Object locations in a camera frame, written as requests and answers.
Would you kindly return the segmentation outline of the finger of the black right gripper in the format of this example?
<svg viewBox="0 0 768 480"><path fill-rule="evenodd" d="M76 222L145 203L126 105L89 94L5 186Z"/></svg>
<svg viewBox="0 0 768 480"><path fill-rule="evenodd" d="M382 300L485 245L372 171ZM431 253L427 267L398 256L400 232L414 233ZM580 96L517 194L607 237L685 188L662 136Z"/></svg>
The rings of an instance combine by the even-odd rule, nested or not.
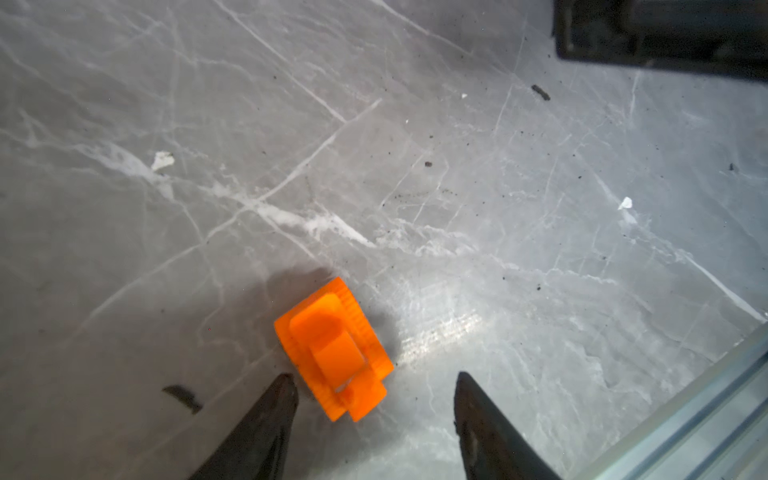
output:
<svg viewBox="0 0 768 480"><path fill-rule="evenodd" d="M564 60L767 79L765 1L560 0L553 34Z"/></svg>

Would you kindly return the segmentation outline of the orange toy race car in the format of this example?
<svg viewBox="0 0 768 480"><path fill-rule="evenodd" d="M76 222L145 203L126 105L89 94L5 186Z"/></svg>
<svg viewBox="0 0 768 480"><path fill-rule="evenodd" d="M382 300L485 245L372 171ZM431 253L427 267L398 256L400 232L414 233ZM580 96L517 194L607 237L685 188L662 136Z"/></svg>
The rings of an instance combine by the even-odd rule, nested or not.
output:
<svg viewBox="0 0 768 480"><path fill-rule="evenodd" d="M357 422L387 395L394 364L340 277L274 322L280 343L325 414Z"/></svg>

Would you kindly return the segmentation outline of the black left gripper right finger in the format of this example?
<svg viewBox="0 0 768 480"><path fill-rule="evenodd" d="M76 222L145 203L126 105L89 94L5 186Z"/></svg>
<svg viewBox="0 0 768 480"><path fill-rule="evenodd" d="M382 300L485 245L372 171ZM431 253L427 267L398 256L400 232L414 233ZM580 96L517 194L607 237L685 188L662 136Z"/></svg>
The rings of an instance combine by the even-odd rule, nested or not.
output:
<svg viewBox="0 0 768 480"><path fill-rule="evenodd" d="M468 479L560 479L464 371L457 377L454 416Z"/></svg>

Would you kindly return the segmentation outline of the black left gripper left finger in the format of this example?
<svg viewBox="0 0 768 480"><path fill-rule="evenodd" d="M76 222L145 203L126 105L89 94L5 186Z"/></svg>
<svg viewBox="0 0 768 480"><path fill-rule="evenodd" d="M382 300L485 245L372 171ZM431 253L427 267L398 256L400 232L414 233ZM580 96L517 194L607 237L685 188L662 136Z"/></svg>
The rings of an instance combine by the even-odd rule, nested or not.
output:
<svg viewBox="0 0 768 480"><path fill-rule="evenodd" d="M298 403L294 377L278 375L190 478L281 479Z"/></svg>

